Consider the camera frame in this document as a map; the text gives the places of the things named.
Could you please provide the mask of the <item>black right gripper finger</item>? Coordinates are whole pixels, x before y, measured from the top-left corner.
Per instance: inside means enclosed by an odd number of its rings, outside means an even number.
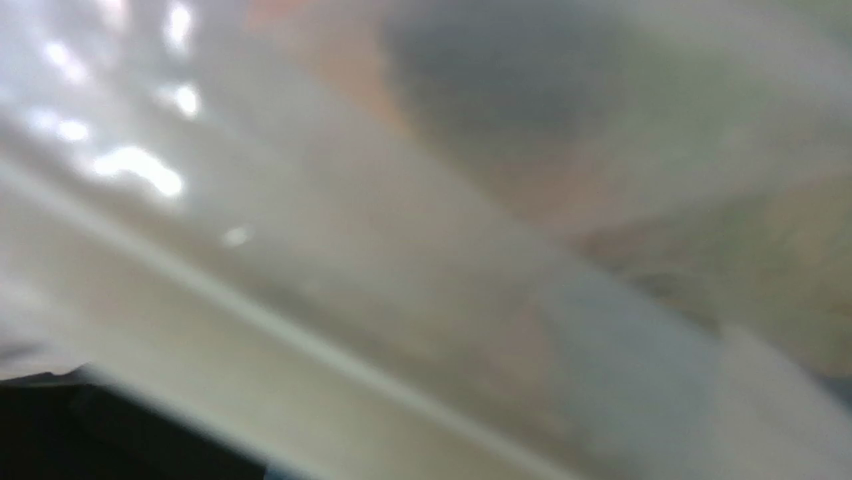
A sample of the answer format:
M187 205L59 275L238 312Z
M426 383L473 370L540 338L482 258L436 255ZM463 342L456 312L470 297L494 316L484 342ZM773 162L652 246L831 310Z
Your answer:
M2 381L1 476L270 479L273 472L74 370Z

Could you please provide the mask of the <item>clear dotted zip bag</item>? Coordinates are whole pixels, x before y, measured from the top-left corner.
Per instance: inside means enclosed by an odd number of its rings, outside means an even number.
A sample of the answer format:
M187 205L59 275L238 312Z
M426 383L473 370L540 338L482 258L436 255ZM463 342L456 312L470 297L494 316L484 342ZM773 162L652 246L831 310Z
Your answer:
M847 479L847 1L5 1L1 383L270 479Z

